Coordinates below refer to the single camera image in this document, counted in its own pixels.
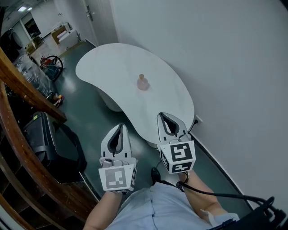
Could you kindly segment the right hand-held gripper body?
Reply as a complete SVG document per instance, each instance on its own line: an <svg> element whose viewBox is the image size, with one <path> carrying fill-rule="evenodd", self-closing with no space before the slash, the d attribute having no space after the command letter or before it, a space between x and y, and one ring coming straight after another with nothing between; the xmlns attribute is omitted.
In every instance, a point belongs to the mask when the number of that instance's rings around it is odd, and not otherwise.
<svg viewBox="0 0 288 230"><path fill-rule="evenodd" d="M187 134L168 143L160 143L158 150L169 174L188 172L196 162L194 141Z"/></svg>

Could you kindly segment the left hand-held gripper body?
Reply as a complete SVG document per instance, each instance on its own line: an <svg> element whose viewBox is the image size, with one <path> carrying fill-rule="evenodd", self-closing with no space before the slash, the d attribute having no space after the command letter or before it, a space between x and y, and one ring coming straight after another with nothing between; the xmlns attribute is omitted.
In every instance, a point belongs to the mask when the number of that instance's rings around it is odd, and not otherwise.
<svg viewBox="0 0 288 230"><path fill-rule="evenodd" d="M104 191L128 193L134 190L138 161L136 158L100 158L99 175Z"/></svg>

